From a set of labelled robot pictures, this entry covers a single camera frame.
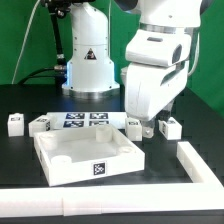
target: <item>black table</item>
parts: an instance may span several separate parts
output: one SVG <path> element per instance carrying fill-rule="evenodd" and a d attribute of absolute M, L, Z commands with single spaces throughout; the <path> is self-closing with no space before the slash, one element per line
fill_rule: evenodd
<path fill-rule="evenodd" d="M 53 85 L 0 86 L 0 188 L 48 187 L 28 136 L 28 123 L 47 112 L 123 112 L 124 89 L 119 96 L 101 101 L 74 99 Z M 23 113 L 25 136 L 8 137 L 9 114 Z M 172 116 L 183 127 L 182 140 L 189 141 L 224 185 L 224 119 L 189 89 L 175 100 Z M 167 141 L 155 129 L 151 140 L 135 142 L 145 152 L 145 170 L 82 181 L 63 187 L 188 183 L 190 178 L 176 158 L 176 141 Z M 224 211 L 151 212 L 74 217 L 4 218 L 0 223 L 224 223 Z"/>

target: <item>open white box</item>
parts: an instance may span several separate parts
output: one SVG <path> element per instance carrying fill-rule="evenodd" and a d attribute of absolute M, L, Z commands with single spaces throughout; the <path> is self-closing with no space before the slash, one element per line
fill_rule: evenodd
<path fill-rule="evenodd" d="M 34 134 L 50 186 L 144 170 L 145 154 L 112 125 Z"/>

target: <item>small white block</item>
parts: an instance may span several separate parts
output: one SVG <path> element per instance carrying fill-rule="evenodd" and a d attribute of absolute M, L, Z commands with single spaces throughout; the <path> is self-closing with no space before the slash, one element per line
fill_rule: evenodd
<path fill-rule="evenodd" d="M 23 114 L 10 114 L 8 119 L 8 135 L 23 136 L 24 135 L 24 116 Z"/>
<path fill-rule="evenodd" d="M 29 123 L 29 136 L 33 137 L 35 132 L 51 130 L 51 117 L 42 115 Z"/>
<path fill-rule="evenodd" d="M 142 125 L 134 118 L 125 119 L 126 136 L 131 141 L 142 141 Z"/>
<path fill-rule="evenodd" d="M 165 121 L 159 121 L 159 130 L 167 140 L 181 139 L 182 126 L 173 118 Z"/>

